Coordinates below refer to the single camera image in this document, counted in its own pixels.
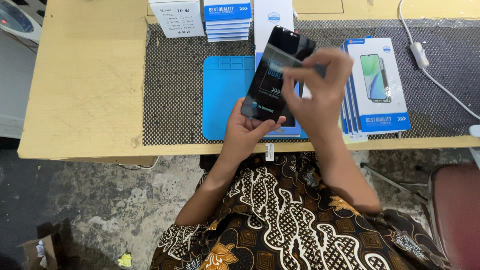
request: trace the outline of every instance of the black dotted mat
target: black dotted mat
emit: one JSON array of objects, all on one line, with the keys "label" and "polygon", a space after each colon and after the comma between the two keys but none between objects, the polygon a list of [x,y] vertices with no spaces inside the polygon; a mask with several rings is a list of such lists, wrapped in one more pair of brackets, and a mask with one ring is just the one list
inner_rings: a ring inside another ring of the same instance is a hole
[{"label": "black dotted mat", "polygon": [[[425,42],[430,75],[479,114],[480,21],[407,20],[407,24],[414,41]],[[208,42],[206,36],[165,38],[158,24],[150,27],[143,145],[222,143],[202,135],[203,61],[208,56],[253,55],[252,28],[248,41]],[[479,123],[417,68],[398,20],[296,21],[295,29],[317,41],[319,48],[338,48],[347,38],[366,35],[392,39],[412,126],[402,138],[467,135],[468,127]],[[383,138],[397,135],[369,136]],[[307,140],[264,140],[299,141]]]}]

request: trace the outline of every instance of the stained floor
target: stained floor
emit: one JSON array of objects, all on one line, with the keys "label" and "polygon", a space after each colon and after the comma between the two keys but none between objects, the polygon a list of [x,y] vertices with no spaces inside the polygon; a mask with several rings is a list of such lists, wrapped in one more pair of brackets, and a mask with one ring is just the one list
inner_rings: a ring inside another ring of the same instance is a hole
[{"label": "stained floor", "polygon": [[[468,149],[359,151],[354,160],[397,181],[426,183],[440,164],[471,163]],[[130,171],[113,164],[22,160],[0,150],[0,253],[19,263],[16,246],[60,232],[67,269],[147,269],[162,232],[193,194],[203,171],[199,156],[164,156],[152,170]],[[428,227],[417,201],[363,170],[385,208],[412,215]],[[426,194],[424,187],[412,189]]]}]

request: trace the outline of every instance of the hand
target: hand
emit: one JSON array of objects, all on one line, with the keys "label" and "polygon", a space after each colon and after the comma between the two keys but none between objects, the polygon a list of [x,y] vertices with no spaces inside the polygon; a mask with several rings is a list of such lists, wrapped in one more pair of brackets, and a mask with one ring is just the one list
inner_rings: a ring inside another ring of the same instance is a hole
[{"label": "hand", "polygon": [[[325,79],[312,68],[315,63],[327,66]],[[339,49],[321,49],[303,61],[303,68],[284,70],[283,98],[311,141],[325,142],[341,134],[338,119],[352,66],[353,60]],[[312,99],[295,94],[294,80],[305,83]]]},{"label": "hand", "polygon": [[253,152],[253,149],[263,136],[279,129],[281,123],[287,120],[285,116],[280,116],[276,123],[273,120],[262,122],[256,119],[249,119],[248,116],[240,112],[244,100],[245,98],[238,99],[233,106],[227,122],[222,152],[218,157],[219,160],[235,166],[238,166],[240,162]]}]

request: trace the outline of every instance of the person's right hand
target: person's right hand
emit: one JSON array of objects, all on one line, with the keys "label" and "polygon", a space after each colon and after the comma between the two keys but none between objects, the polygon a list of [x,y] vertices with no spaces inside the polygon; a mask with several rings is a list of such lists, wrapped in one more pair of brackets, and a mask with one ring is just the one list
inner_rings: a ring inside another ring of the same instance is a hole
[{"label": "person's right hand", "polygon": [[[325,79],[313,69],[316,63],[326,65]],[[352,66],[353,60],[339,49],[320,49],[303,61],[303,68],[285,68],[282,96],[311,141],[340,135],[338,119]],[[305,83],[311,99],[297,96],[294,80]]]}]

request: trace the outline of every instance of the batik shirt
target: batik shirt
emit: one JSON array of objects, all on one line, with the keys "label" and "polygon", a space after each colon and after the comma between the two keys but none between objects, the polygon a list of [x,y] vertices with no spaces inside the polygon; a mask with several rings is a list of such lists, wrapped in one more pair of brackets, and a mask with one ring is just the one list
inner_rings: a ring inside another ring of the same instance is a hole
[{"label": "batik shirt", "polygon": [[[215,162],[202,156],[205,174]],[[322,182],[305,153],[253,155],[207,224],[171,225],[151,270],[450,269],[409,215],[361,215]]]}]

